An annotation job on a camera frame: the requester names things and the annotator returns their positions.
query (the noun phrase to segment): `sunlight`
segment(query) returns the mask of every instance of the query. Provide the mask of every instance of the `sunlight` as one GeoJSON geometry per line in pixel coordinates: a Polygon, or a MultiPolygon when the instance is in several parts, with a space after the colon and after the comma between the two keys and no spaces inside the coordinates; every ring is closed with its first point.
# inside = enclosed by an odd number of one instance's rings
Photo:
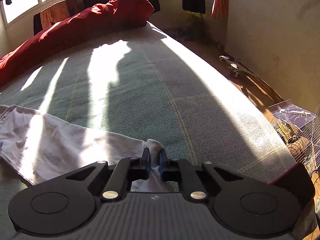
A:
{"type": "Polygon", "coordinates": [[[38,155],[39,143],[41,139],[43,128],[43,118],[42,115],[34,115],[29,123],[28,132],[26,133],[27,140],[25,141],[23,157],[20,161],[21,167],[19,173],[23,174],[25,179],[29,182],[35,180],[35,175],[33,173],[33,167],[36,165],[36,157],[38,155]]]}
{"type": "Polygon", "coordinates": [[[161,33],[161,34],[163,34],[164,36],[167,36],[167,37],[168,37],[167,34],[165,34],[164,32],[162,32],[162,31],[160,31],[160,30],[158,30],[158,29],[156,29],[156,28],[152,28],[152,30],[153,30],[153,31],[156,31],[156,32],[158,32],[158,33],[161,33]]]}
{"type": "Polygon", "coordinates": [[[26,83],[23,85],[23,87],[20,89],[20,91],[25,90],[28,86],[30,86],[32,84],[32,82],[35,80],[35,78],[37,77],[39,71],[42,69],[42,67],[38,68],[37,70],[35,70],[31,76],[28,78],[28,80],[26,81],[26,83]]]}
{"type": "Polygon", "coordinates": [[[54,94],[54,91],[56,90],[56,86],[57,86],[57,82],[58,82],[58,79],[62,73],[62,70],[64,68],[64,65],[66,64],[68,58],[65,58],[63,60],[63,62],[61,63],[60,67],[58,68],[57,72],[55,73],[55,75],[53,76],[52,80],[50,81],[50,84],[48,86],[48,89],[47,89],[47,92],[44,96],[44,99],[39,107],[39,111],[42,113],[42,114],[45,114],[47,113],[48,109],[49,109],[49,106],[50,106],[50,103],[51,103],[51,100],[52,100],[52,97],[53,97],[53,94],[54,94]]]}
{"type": "MultiPolygon", "coordinates": [[[[199,79],[203,81],[203,85],[211,91],[212,96],[219,102],[221,109],[224,110],[224,114],[232,122],[235,129],[238,130],[238,134],[243,137],[247,147],[253,149],[252,152],[257,156],[255,160],[256,164],[269,158],[268,155],[261,154],[263,145],[272,145],[274,147],[274,154],[281,154],[282,149],[278,150],[276,146],[278,144],[275,144],[274,130],[266,126],[265,117],[256,107],[252,107],[251,101],[243,93],[240,93],[229,80],[224,78],[215,68],[193,52],[189,51],[186,57],[186,48],[182,44],[172,42],[172,38],[170,37],[163,38],[161,41],[183,60],[199,79]]],[[[246,169],[247,166],[244,165],[239,172],[246,169]]]]}
{"type": "Polygon", "coordinates": [[[104,44],[93,50],[90,63],[87,69],[89,78],[89,127],[101,129],[103,113],[108,107],[106,97],[108,96],[108,87],[111,84],[117,84],[118,72],[117,64],[124,55],[131,51],[128,46],[124,47],[127,41],[117,41],[111,45],[104,44]],[[112,55],[110,57],[101,57],[102,54],[112,55]]]}
{"type": "MultiPolygon", "coordinates": [[[[55,75],[53,76],[53,78],[50,81],[46,95],[44,96],[44,99],[39,107],[39,112],[41,112],[42,114],[47,113],[47,111],[49,109],[49,106],[50,106],[50,103],[52,100],[52,96],[53,96],[54,91],[57,86],[58,79],[62,73],[62,70],[63,70],[64,65],[66,64],[67,60],[68,60],[68,58],[65,58],[63,60],[60,67],[58,68],[57,72],[55,73],[55,75]]],[[[38,74],[40,69],[41,68],[36,70],[37,73],[35,74],[34,77],[36,77],[36,75],[38,74]]],[[[21,160],[22,165],[19,169],[19,173],[23,174],[25,179],[27,179],[30,182],[33,181],[36,176],[33,173],[33,170],[34,170],[33,167],[36,165],[35,161],[36,161],[36,157],[37,157],[38,151],[39,151],[39,146],[40,146],[39,144],[41,141],[42,130],[43,130],[43,122],[44,122],[43,116],[40,114],[35,114],[30,120],[28,132],[26,133],[27,140],[26,140],[25,146],[24,146],[23,158],[21,160]]]]}
{"type": "Polygon", "coordinates": [[[108,149],[108,139],[106,138],[107,133],[108,132],[98,129],[85,130],[82,149],[78,157],[79,167],[89,165],[90,163],[94,163],[99,160],[107,162],[110,161],[109,152],[112,151],[108,149]]]}

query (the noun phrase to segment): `wooden floor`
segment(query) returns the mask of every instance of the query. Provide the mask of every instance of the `wooden floor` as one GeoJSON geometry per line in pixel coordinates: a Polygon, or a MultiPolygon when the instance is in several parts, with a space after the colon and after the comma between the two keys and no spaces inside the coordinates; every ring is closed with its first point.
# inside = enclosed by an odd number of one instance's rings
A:
{"type": "MultiPolygon", "coordinates": [[[[259,82],[254,78],[249,78],[243,73],[237,78],[234,78],[230,74],[228,64],[219,60],[219,56],[223,55],[223,52],[219,51],[218,47],[214,44],[204,45],[194,41],[185,41],[182,42],[182,44],[224,75],[261,111],[269,122],[272,120],[273,115],[268,110],[268,106],[279,103],[283,101],[283,99],[268,87],[267,84],[259,82]]],[[[313,174],[312,181],[316,189],[314,198],[316,203],[317,198],[320,197],[320,174],[313,174]]],[[[320,231],[317,227],[316,230],[305,237],[304,240],[315,240],[318,236],[320,236],[320,231]]]]}

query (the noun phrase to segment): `white cloth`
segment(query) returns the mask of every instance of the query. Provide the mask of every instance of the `white cloth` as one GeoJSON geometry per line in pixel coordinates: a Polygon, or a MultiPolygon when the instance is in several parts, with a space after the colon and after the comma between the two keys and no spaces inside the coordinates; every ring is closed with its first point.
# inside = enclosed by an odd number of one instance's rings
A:
{"type": "Polygon", "coordinates": [[[159,152],[155,140],[133,139],[121,134],[70,124],[55,116],[20,107],[0,106],[0,157],[31,184],[37,184],[96,161],[114,165],[130,156],[151,155],[150,179],[132,183],[132,191],[171,191],[160,180],[159,152]]]}

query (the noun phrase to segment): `window frame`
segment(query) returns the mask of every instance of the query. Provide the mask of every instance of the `window frame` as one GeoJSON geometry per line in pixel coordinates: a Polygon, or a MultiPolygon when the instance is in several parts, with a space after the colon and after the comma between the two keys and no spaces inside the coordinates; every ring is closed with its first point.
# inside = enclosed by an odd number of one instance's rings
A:
{"type": "Polygon", "coordinates": [[[23,12],[22,14],[20,14],[18,17],[16,17],[15,19],[13,19],[11,22],[7,22],[7,17],[5,15],[5,11],[4,11],[4,5],[3,5],[3,1],[0,1],[0,10],[1,10],[1,14],[2,14],[2,17],[4,19],[4,25],[5,25],[5,28],[9,28],[11,25],[15,24],[16,22],[18,22],[20,19],[22,19],[24,16],[32,13],[33,11],[37,11],[40,7],[48,4],[47,7],[49,7],[50,5],[49,4],[54,4],[55,0],[45,0],[44,2],[42,2],[42,0],[38,0],[38,4],[33,6],[32,8],[30,8],[29,10],[23,12]]]}

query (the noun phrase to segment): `toy dinosaur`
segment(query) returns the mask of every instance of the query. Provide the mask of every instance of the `toy dinosaur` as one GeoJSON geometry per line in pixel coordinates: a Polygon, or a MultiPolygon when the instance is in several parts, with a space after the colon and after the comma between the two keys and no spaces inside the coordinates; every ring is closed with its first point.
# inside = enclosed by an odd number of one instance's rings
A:
{"type": "Polygon", "coordinates": [[[250,76],[259,78],[255,73],[247,69],[244,65],[242,65],[240,62],[237,62],[237,60],[230,60],[227,56],[220,56],[219,59],[221,61],[225,61],[229,64],[229,68],[231,68],[231,72],[234,74],[234,77],[237,77],[240,73],[240,71],[249,74],[250,76]]]}

